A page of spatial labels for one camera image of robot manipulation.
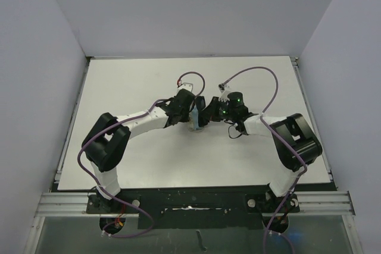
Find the blue cleaning cloth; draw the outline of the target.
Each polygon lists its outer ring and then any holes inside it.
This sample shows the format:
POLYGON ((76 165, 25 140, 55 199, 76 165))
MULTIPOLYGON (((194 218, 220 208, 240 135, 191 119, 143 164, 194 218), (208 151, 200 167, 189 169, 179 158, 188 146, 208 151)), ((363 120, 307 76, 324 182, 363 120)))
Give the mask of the blue cleaning cloth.
POLYGON ((192 109, 192 111, 190 112, 190 118, 192 119, 192 124, 193 124, 192 129, 194 131, 200 130, 200 126, 199 126, 199 122, 198 122, 198 110, 196 107, 194 107, 192 109))

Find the patterned glasses case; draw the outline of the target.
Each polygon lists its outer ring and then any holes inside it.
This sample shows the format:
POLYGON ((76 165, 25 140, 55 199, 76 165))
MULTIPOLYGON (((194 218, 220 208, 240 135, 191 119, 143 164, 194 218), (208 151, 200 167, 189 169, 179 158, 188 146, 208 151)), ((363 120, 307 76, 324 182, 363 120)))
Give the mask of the patterned glasses case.
POLYGON ((194 119, 194 118, 190 118, 189 119, 189 122, 188 122, 188 130, 190 132, 194 132, 194 133, 197 133, 197 132, 201 132, 204 130, 204 127, 200 127, 199 124, 198 124, 198 119, 194 119))

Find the black sunglasses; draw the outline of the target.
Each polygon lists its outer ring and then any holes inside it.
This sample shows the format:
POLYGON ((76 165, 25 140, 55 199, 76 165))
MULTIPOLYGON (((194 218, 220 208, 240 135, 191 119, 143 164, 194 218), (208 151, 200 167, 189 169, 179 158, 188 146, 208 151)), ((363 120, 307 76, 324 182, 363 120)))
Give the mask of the black sunglasses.
POLYGON ((203 111, 206 108, 206 103, 205 103, 205 97, 204 96, 198 96, 195 99, 196 103, 196 108, 198 111, 203 111))

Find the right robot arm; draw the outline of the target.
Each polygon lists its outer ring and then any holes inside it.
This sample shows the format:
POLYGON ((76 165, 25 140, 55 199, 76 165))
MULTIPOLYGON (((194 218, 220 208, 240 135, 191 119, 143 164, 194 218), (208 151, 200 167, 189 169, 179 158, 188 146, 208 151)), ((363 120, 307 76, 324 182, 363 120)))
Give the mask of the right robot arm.
POLYGON ((322 145, 302 114, 287 117, 269 117, 255 114, 245 106, 243 94, 232 92, 226 100, 213 97, 209 104, 203 96, 196 99, 198 124, 229 123, 240 135, 264 136, 273 139, 280 161, 276 175, 270 179, 272 191, 265 197, 266 207, 280 211, 286 205, 286 194, 294 189, 307 168, 323 153, 322 145))

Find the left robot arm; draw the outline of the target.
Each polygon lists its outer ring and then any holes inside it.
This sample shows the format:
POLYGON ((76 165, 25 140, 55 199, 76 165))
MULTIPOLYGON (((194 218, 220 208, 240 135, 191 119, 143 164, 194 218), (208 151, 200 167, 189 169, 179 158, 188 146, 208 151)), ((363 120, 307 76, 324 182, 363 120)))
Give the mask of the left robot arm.
POLYGON ((90 162, 93 172, 81 162, 79 165, 95 179, 101 197, 99 204, 105 211, 113 213, 121 206, 117 165, 123 158, 129 140, 152 130, 188 122, 195 99, 191 91, 179 89, 174 97, 159 99, 146 111, 125 117, 106 112, 98 118, 85 137, 78 158, 85 154, 90 162))

